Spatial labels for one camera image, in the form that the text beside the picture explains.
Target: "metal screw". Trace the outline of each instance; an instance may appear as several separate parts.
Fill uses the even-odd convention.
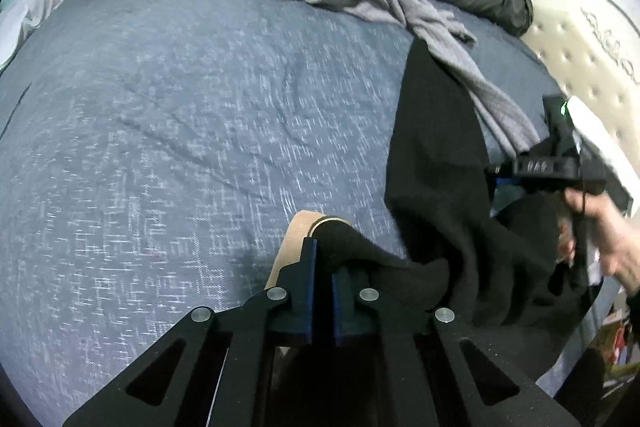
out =
[[[196,308],[191,312],[191,320],[193,322],[206,322],[211,318],[209,308]]]
[[[378,290],[373,289],[373,288],[363,288],[362,290],[360,290],[360,298],[363,301],[376,301],[378,300],[378,297],[380,297],[380,294],[378,293]]]
[[[449,308],[438,308],[436,310],[436,318],[446,324],[453,321],[456,318],[456,314]]]
[[[282,301],[287,296],[287,291],[279,286],[274,286],[267,291],[267,296],[272,301]]]

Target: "blue bedsheet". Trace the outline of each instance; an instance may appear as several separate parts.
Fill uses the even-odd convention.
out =
[[[545,136],[544,66],[456,13]],[[298,210],[402,255],[383,193],[411,41],[299,1],[63,2],[0,76],[0,363],[44,427],[190,308],[260,290]]]

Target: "cream tufted headboard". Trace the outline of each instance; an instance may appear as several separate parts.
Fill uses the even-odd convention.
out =
[[[532,0],[522,40],[601,120],[640,173],[640,31],[612,0]]]

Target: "fingers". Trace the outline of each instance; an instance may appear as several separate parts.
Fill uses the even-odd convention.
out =
[[[575,259],[575,245],[574,241],[570,240],[566,244],[558,247],[558,259],[556,263],[565,263]]]
[[[631,266],[620,264],[616,267],[616,278],[625,287],[626,294],[630,297],[635,296],[640,290],[640,282],[638,281],[638,270]]]
[[[580,190],[568,188],[564,191],[564,200],[574,212],[582,212],[582,203],[584,203],[584,213],[590,217],[605,217],[614,210],[613,202],[606,192],[599,196],[586,194],[583,197]]]

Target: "bed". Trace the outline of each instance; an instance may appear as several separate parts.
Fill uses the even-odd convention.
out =
[[[637,30],[608,0],[531,1],[521,39],[433,2],[541,136],[542,95],[578,94],[638,171]],[[381,158],[411,40],[295,0],[65,0],[44,21],[0,76],[0,363],[43,426],[189,309],[260,290],[298,210],[403,255]],[[607,280],[548,393],[617,293]]]

